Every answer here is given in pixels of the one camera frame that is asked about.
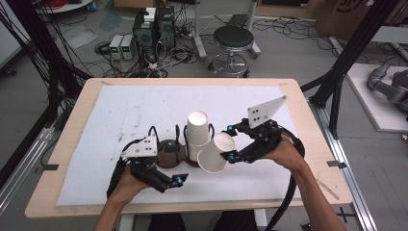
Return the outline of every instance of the wooden table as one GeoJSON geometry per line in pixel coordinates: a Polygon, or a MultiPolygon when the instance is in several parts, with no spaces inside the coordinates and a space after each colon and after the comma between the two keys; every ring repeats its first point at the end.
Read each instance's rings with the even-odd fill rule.
{"type": "MultiPolygon", "coordinates": [[[[303,141],[307,161],[315,174],[320,187],[330,204],[349,204],[352,201],[350,190],[337,167],[329,167],[326,162],[333,161],[333,155],[321,133],[318,124],[301,92],[299,85],[292,79],[90,79],[69,117],[61,137],[48,162],[59,165],[58,170],[45,171],[26,208],[29,218],[55,218],[72,216],[99,215],[102,206],[57,207],[56,201],[64,183],[66,170],[72,154],[81,138],[83,129],[94,107],[100,89],[105,85],[134,86],[269,86],[279,87],[288,95],[286,103],[292,116],[293,124],[303,141]]],[[[239,210],[278,207],[281,201],[229,201],[199,202],[178,204],[138,204],[128,205],[124,214],[151,214],[165,212],[192,212],[239,210]]],[[[291,206],[302,205],[293,201],[291,206]]]]}

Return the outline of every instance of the cardboard box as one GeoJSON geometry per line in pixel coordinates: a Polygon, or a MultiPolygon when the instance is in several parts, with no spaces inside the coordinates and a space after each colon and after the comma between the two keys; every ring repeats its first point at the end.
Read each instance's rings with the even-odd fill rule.
{"type": "Polygon", "coordinates": [[[319,11],[315,28],[321,37],[350,39],[370,10],[368,0],[327,0],[319,11]]]}

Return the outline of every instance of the metal rail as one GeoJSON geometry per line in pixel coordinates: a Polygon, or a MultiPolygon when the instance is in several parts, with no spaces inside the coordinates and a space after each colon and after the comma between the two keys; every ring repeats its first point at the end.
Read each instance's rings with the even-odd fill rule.
{"type": "Polygon", "coordinates": [[[350,164],[348,163],[347,157],[345,156],[344,150],[339,140],[337,140],[329,129],[329,118],[330,115],[327,114],[325,109],[318,108],[316,105],[310,105],[312,112],[315,114],[316,121],[320,125],[320,129],[329,144],[333,156],[335,159],[341,163],[345,163],[347,167],[341,169],[348,187],[351,190],[353,196],[352,206],[355,210],[359,223],[363,230],[374,231],[377,230],[374,220],[371,216],[369,207],[367,206],[366,200],[357,184],[356,178],[351,170],[350,164]]]}

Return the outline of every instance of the black metal frame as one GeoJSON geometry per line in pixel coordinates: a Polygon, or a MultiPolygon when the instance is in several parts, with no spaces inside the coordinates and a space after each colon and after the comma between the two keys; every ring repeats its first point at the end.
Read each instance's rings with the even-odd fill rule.
{"type": "Polygon", "coordinates": [[[398,0],[376,0],[332,68],[323,76],[301,87],[304,92],[320,86],[316,94],[310,97],[310,103],[319,108],[324,108],[333,94],[329,129],[335,139],[338,138],[337,123],[343,80],[398,2],[398,0]]]}
{"type": "Polygon", "coordinates": [[[45,84],[48,85],[49,104],[24,138],[23,142],[17,147],[10,159],[0,170],[0,189],[7,183],[14,169],[18,166],[42,128],[44,126],[49,127],[57,119],[58,107],[63,98],[74,99],[79,95],[82,87],[77,80],[87,80],[91,78],[90,75],[76,68],[64,58],[31,1],[6,0],[6,2],[29,35],[32,44],[46,62],[46,64],[40,64],[39,62],[41,61],[33,58],[33,50],[21,39],[16,31],[10,28],[11,22],[7,21],[7,18],[1,15],[0,21],[5,24],[12,36],[19,42],[23,51],[29,54],[41,78],[44,77],[45,72],[49,75],[49,79],[43,79],[45,84]]]}

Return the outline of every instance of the white paper sheet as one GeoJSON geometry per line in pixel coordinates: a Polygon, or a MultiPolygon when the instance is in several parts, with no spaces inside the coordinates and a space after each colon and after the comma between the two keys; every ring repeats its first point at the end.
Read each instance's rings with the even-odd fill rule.
{"type": "MultiPolygon", "coordinates": [[[[161,141],[174,140],[175,124],[183,130],[191,112],[203,111],[218,133],[247,117],[248,107],[280,96],[280,89],[274,87],[105,86],[72,155],[57,206],[105,204],[121,150],[128,142],[144,138],[152,125],[161,141]]],[[[296,134],[286,105],[272,119],[296,134]]],[[[244,134],[234,140],[237,150],[252,142],[244,134]]],[[[168,176],[188,173],[189,177],[182,188],[165,193],[147,189],[132,203],[283,198],[290,177],[286,169],[266,160],[227,164],[219,174],[185,163],[161,171],[168,176]]]]}

